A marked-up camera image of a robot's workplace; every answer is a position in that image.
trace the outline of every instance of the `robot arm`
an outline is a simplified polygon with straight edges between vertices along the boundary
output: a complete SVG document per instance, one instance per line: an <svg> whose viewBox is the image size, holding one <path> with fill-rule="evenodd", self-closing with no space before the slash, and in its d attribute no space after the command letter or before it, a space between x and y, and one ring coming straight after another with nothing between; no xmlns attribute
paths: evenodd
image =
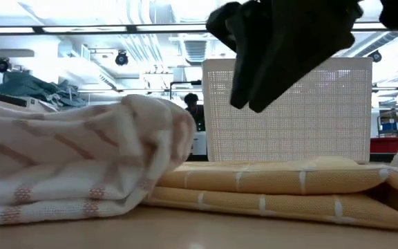
<svg viewBox="0 0 398 249"><path fill-rule="evenodd" d="M361 0L250 0L213 11L207 30L237 53L230 103L262 112L295 82L354 43ZM380 21L398 29L398 0Z"/></svg>

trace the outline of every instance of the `fabric pile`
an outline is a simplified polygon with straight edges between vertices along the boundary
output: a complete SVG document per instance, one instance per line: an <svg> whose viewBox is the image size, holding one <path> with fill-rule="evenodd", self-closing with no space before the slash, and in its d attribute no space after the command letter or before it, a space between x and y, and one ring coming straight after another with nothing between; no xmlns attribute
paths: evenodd
<svg viewBox="0 0 398 249"><path fill-rule="evenodd" d="M0 94L14 97L32 97L53 104L58 109L84 107L85 100L80 98L77 86L67 80L59 84L47 83L22 72L4 73L0 84Z"/></svg>
<svg viewBox="0 0 398 249"><path fill-rule="evenodd" d="M145 203L398 230L398 167L337 157L185 163Z"/></svg>
<svg viewBox="0 0 398 249"><path fill-rule="evenodd" d="M188 112L128 95L58 113L0 107L0 224L128 212L188 157Z"/></svg>

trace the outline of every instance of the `mesh board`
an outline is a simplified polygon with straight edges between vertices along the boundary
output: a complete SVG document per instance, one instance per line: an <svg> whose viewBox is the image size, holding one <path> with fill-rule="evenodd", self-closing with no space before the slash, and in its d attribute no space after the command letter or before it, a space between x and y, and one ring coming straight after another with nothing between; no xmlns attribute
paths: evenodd
<svg viewBox="0 0 398 249"><path fill-rule="evenodd" d="M329 59L259 114L229 104L234 62L208 59L202 66L210 161L369 161L370 58Z"/></svg>

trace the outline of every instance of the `wooden tabletop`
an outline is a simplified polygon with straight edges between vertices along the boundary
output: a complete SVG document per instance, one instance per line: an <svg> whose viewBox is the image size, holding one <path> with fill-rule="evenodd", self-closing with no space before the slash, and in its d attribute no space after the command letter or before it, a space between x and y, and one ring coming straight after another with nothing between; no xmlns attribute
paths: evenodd
<svg viewBox="0 0 398 249"><path fill-rule="evenodd" d="M0 226L0 248L398 248L398 232L139 207L110 219Z"/></svg>

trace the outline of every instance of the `folded yellow cloth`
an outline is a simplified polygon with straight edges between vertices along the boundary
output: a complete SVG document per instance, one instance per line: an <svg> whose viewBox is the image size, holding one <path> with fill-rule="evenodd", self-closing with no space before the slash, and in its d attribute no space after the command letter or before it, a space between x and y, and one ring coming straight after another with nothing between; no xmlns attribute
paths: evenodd
<svg viewBox="0 0 398 249"><path fill-rule="evenodd" d="M340 157L185 163L148 205L398 229L398 167Z"/></svg>

